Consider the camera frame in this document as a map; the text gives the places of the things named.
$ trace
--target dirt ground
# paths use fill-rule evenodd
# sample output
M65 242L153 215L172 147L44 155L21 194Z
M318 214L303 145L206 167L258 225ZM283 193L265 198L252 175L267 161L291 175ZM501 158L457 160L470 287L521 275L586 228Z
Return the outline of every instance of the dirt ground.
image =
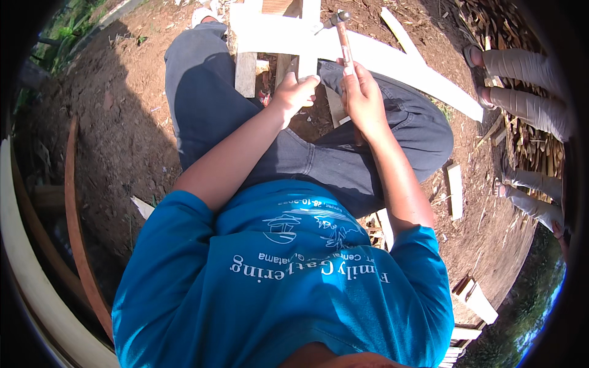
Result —
M144 224L129 197L160 201L181 172L170 110L164 92L164 53L188 26L198 3L175 6L173 1L145 2L103 30L56 81L45 87L32 110L31 129L51 153L52 184L63 183L64 157L70 118L80 119L77 186L84 223L121 264L130 257ZM426 63L475 97L473 75L462 57L468 41L451 16L452 2L439 0L323 0L322 17L342 8L353 13L349 29L400 48L380 20L387 6L403 22ZM313 141L333 129L325 90L317 91L316 106L304 109L291 127ZM453 111L454 151L423 184L436 217L440 254L448 267L450 287L468 273L497 308L509 292L534 233L532 221L522 221L507 200L495 198L492 181L499 176L498 159L504 145L478 140L495 116L481 125ZM445 167L460 163L464 184L464 216L450 221ZM455 321L471 326L480 319L455 303Z

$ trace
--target blue shirt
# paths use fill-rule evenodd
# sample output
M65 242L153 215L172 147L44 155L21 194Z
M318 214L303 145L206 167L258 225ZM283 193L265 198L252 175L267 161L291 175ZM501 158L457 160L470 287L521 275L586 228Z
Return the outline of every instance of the blue shirt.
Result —
M325 189L259 184L215 217L176 191L137 240L112 308L125 367L275 367L309 342L438 366L454 328L431 228L390 254Z

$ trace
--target hammer head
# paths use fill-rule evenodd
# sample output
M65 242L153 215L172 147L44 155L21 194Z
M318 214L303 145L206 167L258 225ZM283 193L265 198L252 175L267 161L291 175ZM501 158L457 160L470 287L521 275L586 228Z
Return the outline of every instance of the hammer head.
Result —
M343 10L338 13L334 13L334 14L332 14L332 16L329 17L328 20L326 20L323 23L323 27L324 28L331 28L331 27L335 26L337 23L347 21L348 19L350 19L351 16L352 16L352 14L350 14L350 12L343 11Z

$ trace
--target hammer handle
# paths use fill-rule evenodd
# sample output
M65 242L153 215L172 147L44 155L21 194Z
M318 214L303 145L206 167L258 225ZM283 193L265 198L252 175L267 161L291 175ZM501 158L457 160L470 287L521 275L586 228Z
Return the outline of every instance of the hammer handle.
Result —
M342 46L342 54L343 54L343 65L344 67L354 67L354 61L352 59L352 50L350 49L350 41L348 41L348 33L346 32L346 25L344 22L337 22L337 35L339 36L339 43ZM362 138L362 133L356 128L354 125L354 142L356 146L360 147L364 145L364 138Z

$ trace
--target sleeve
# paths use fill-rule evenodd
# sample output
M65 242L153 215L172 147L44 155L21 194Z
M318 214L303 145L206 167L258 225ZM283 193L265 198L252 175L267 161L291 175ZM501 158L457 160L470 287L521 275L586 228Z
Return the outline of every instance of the sleeve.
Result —
M122 367L149 366L176 310L205 268L213 213L196 196L170 193L155 208L135 244L112 306Z
M448 272L439 256L434 230L416 226L403 231L395 239L391 256L421 300L435 346L440 349L439 363L450 344L454 313Z

